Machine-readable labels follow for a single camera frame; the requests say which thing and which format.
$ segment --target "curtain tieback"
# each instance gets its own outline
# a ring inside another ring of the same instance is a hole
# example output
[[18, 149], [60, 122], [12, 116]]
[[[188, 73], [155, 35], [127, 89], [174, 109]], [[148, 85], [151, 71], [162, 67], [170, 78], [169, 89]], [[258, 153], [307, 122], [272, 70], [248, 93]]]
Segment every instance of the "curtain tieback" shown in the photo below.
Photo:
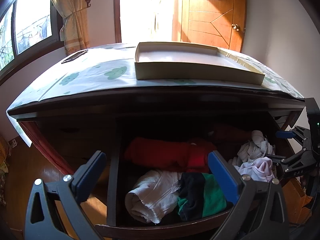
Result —
[[84, 7], [82, 9], [80, 9], [80, 10], [74, 11], [74, 12], [70, 13], [67, 17], [65, 17], [65, 19], [68, 19], [71, 15], [75, 14], [76, 12], [80, 12], [80, 11], [85, 10], [85, 9], [87, 9], [87, 7]]
[[75, 14], [76, 12], [80, 12], [80, 11], [82, 11], [82, 10], [84, 10], [84, 9], [87, 9], [87, 8], [88, 8], [88, 7], [84, 7], [84, 8], [82, 8], [82, 9], [80, 9], [80, 10], [74, 11], [74, 12], [70, 13], [67, 17], [64, 17], [64, 18], [63, 18], [63, 26], [62, 26], [62, 28], [61, 28], [61, 30], [60, 30], [60, 41], [64, 41], [64, 40], [65, 40], [65, 38], [64, 38], [64, 25], [66, 24], [66, 20], [67, 20], [71, 15]]

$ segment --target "window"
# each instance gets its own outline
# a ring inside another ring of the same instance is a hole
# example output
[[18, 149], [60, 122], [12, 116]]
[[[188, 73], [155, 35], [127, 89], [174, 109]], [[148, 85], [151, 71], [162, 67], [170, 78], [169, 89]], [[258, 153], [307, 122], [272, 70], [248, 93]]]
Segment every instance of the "window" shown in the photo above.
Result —
[[0, 22], [0, 70], [13, 60], [12, 40], [11, 40], [11, 14], [12, 6]]
[[4, 72], [63, 47], [61, 27], [51, 0], [15, 0], [0, 22], [0, 84]]

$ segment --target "white towel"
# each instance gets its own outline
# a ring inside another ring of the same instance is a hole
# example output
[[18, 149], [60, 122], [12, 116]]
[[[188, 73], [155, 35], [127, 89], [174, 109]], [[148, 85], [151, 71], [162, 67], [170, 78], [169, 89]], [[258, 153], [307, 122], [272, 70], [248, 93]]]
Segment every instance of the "white towel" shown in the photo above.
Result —
[[257, 158], [264, 157], [266, 154], [274, 155], [272, 146], [268, 142], [267, 138], [263, 136], [263, 133], [258, 130], [252, 131], [252, 141], [249, 141], [241, 146], [238, 156], [243, 163], [252, 163]]
[[248, 174], [253, 180], [269, 182], [275, 176], [272, 173], [272, 160], [268, 157], [258, 158], [254, 162], [234, 166], [240, 175]]
[[178, 172], [148, 171], [125, 196], [127, 211], [143, 223], [160, 223], [177, 206], [179, 179]]

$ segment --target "wooden door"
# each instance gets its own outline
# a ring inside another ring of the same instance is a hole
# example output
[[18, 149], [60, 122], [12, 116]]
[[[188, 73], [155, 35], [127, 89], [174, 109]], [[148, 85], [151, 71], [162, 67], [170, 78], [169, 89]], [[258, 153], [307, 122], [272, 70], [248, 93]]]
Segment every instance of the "wooden door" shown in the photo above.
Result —
[[241, 51], [246, 0], [175, 0], [175, 4], [172, 40]]

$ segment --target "cardboard box lid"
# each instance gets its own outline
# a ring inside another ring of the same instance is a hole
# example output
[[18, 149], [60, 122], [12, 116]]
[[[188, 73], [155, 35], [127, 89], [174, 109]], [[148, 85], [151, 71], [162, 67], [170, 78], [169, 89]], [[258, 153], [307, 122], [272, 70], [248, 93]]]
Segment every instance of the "cardboard box lid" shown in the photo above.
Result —
[[223, 49], [186, 42], [140, 42], [137, 80], [204, 79], [261, 85], [264, 74]]

